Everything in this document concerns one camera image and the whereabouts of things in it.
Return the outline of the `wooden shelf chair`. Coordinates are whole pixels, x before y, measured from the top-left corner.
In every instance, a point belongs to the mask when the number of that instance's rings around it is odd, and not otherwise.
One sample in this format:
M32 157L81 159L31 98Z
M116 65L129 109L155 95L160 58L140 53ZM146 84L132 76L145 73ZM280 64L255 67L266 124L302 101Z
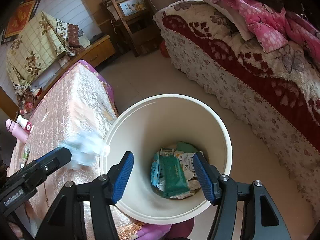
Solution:
M162 37L153 20L155 10L150 0L103 0L103 5L115 10L113 18L121 31L119 36L135 57L159 49Z

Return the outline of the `pale blue wrapper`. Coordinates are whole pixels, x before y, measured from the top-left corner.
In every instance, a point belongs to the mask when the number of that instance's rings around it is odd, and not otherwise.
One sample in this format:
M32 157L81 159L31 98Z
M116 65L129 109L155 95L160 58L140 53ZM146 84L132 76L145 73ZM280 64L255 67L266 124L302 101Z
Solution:
M94 132L81 132L71 135L62 141L59 147L70 150L72 157L67 167L73 170L93 166L97 157L106 157L111 150L102 137Z

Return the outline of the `wooden tv cabinet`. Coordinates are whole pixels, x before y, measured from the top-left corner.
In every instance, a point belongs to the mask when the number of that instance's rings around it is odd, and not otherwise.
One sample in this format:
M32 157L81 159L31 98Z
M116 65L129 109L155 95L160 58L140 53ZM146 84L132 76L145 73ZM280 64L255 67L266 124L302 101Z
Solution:
M85 50L83 50L79 55L71 58L65 67L59 70L53 78L49 80L49 83L44 86L42 93L37 98L35 104L38 104L43 97L49 92L49 90L55 85L55 83L60 79L72 65L77 63L79 60L85 60L89 63L93 68L101 64L103 61L113 56L116 53L116 50L110 40L109 35L105 35L90 46L88 46Z

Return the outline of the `pink polka dot blanket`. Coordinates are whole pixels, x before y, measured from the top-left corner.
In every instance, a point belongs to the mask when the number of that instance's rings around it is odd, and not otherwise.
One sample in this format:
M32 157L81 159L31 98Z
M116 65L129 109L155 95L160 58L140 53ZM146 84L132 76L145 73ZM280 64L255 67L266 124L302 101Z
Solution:
M289 40L303 47L314 61L319 61L319 13L315 19L282 9L276 12L254 0L210 0L234 9L244 18L248 30L256 36L264 52L285 46Z

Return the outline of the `dark green wrapper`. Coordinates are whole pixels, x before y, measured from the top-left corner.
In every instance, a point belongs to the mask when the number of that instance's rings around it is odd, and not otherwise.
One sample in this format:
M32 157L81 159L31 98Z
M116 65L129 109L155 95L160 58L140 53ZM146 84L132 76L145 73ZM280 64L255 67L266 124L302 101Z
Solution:
M160 163L165 182L163 197L169 198L188 192L188 183L180 161L174 155L168 155L161 156Z

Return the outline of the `floral cloth covered television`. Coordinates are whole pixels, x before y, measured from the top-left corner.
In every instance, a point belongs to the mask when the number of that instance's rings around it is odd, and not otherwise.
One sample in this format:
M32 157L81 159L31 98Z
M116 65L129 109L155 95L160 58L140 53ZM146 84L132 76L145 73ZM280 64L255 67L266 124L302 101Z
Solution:
M90 45L82 29L41 11L12 42L7 71L14 86L26 86L55 61L64 66Z

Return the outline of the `pink quilted table cover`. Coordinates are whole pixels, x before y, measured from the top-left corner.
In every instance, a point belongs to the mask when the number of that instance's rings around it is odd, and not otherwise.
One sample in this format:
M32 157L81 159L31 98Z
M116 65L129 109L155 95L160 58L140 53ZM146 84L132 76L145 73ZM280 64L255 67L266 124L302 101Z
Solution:
M119 239L110 207L122 198L133 169L134 157L130 151L125 152L120 163L113 165L107 174L101 174L92 182L79 185L66 182L35 236L30 234L36 225L35 219L24 224L29 218L26 203L37 193L37 187L68 163L72 168L91 165L96 155L107 149L98 139L93 133L76 133L7 179L1 192L1 228L8 238L19 237L10 227L14 224L20 228L22 239L86 239L83 203L89 202L95 238Z

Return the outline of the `white round trash bin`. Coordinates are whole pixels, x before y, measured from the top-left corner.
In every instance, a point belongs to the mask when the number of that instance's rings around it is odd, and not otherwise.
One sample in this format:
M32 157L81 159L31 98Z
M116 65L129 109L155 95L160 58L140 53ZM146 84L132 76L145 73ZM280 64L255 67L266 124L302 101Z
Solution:
M210 207L195 180L193 191L165 198L151 185L153 156L174 155L179 141L195 146L221 174L230 174L232 143L221 118L205 103L180 94L144 99L128 108L107 133L111 150L100 157L100 172L106 174L126 151L134 165L124 194L116 204L126 215L149 224L175 224L201 214Z

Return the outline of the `blue snack packet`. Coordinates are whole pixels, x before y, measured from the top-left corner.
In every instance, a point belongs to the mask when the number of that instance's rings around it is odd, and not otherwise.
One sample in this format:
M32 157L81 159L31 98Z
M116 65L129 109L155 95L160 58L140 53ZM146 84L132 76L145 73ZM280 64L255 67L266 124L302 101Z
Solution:
M153 160L151 164L151 172L150 172L150 179L151 179L152 186L158 187L160 176L161 176L160 153L156 152L153 156Z

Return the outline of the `sofa with floral cover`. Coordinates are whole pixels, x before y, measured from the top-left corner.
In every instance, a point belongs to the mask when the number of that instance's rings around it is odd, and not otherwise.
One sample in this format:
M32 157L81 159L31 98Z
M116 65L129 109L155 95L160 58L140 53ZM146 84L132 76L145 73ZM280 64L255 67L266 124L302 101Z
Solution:
M319 72L289 42L244 41L211 5L183 0L154 15L174 66L251 126L319 217Z

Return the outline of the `pink water bottle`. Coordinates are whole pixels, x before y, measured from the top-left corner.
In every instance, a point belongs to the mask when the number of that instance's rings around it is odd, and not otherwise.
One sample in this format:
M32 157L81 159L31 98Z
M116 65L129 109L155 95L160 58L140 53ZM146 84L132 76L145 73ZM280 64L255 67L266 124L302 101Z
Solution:
M16 122L7 119L5 122L8 132L10 132L17 140L25 144L28 139L28 133Z

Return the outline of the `red fu wall plaque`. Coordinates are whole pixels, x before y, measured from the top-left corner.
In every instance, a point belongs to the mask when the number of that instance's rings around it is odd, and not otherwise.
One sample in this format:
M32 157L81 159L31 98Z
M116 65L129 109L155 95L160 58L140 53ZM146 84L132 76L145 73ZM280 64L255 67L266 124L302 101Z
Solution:
M23 0L2 31L1 44L12 42L35 16L41 0Z

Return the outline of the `orange white printed bag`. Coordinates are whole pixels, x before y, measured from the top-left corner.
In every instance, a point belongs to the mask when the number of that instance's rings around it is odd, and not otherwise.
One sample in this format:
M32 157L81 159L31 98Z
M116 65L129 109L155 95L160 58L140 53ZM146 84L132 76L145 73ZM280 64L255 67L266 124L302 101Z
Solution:
M175 151L174 156L180 161L180 165L183 170L183 174L187 181L192 180L196 177L193 156L194 153L184 153L182 151Z

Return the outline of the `teal green wrapper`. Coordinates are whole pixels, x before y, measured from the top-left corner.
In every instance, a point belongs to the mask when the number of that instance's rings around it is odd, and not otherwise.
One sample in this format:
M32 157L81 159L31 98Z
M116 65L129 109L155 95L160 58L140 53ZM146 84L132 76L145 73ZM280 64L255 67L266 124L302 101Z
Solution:
M181 151L183 153L196 153L198 151L198 149L192 144L182 142L182 141L179 141L177 143L175 150Z

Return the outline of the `white pill bottle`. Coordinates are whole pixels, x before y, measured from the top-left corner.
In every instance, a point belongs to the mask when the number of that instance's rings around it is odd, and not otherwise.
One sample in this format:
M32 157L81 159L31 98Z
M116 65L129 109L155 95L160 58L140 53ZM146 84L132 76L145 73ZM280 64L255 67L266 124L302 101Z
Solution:
M33 124L23 118L21 115L18 115L16 122L28 133L30 134L33 131Z

